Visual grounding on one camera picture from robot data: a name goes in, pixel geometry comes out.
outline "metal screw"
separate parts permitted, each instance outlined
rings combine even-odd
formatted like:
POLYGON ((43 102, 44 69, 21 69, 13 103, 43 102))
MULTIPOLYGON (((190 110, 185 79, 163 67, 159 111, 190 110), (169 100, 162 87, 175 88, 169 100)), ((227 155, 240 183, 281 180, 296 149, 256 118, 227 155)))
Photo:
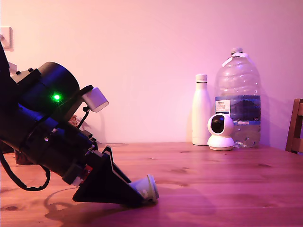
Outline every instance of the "metal screw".
POLYGON ((90 146, 89 150, 93 150, 93 148, 95 148, 95 145, 92 144, 92 145, 90 146))

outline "black triangular bracket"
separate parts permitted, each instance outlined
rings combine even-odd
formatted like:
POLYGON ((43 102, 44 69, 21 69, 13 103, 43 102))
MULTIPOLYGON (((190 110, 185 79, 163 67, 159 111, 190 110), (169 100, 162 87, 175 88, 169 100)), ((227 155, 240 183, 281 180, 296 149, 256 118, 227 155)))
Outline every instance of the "black triangular bracket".
POLYGON ((129 183, 130 179, 114 164, 112 151, 106 147, 102 156, 90 154, 91 173, 73 196, 76 202, 104 202, 140 205, 144 198, 129 183))

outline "pink wall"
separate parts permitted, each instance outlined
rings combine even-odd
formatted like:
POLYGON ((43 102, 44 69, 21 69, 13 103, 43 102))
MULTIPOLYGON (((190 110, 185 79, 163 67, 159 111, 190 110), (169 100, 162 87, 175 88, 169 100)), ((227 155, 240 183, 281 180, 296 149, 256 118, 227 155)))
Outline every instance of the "pink wall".
MULTIPOLYGON (((110 105, 86 129, 100 142, 190 141, 195 75, 214 80, 243 47, 262 83, 262 142, 284 148, 303 97, 301 0, 1 0, 19 70, 65 66, 110 105)), ((82 110, 76 113, 83 116, 82 110)))

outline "white bottle cap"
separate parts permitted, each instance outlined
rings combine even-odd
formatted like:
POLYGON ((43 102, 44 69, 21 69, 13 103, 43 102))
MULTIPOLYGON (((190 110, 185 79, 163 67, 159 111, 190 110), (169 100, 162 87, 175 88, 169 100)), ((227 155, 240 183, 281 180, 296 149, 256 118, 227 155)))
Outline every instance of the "white bottle cap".
POLYGON ((196 75, 196 83, 206 82, 207 83, 207 75, 206 74, 197 74, 196 75))
POLYGON ((240 48, 240 47, 232 48, 231 54, 234 54, 234 53, 236 53, 236 52, 241 52, 241 53, 243 53, 243 49, 240 48))

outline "wall outlet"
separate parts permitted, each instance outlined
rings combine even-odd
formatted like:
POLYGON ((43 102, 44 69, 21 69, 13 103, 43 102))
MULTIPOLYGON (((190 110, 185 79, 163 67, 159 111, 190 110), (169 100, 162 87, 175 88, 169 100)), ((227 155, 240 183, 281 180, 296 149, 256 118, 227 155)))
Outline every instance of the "wall outlet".
POLYGON ((1 27, 0 37, 3 49, 10 49, 12 47, 11 27, 1 27))

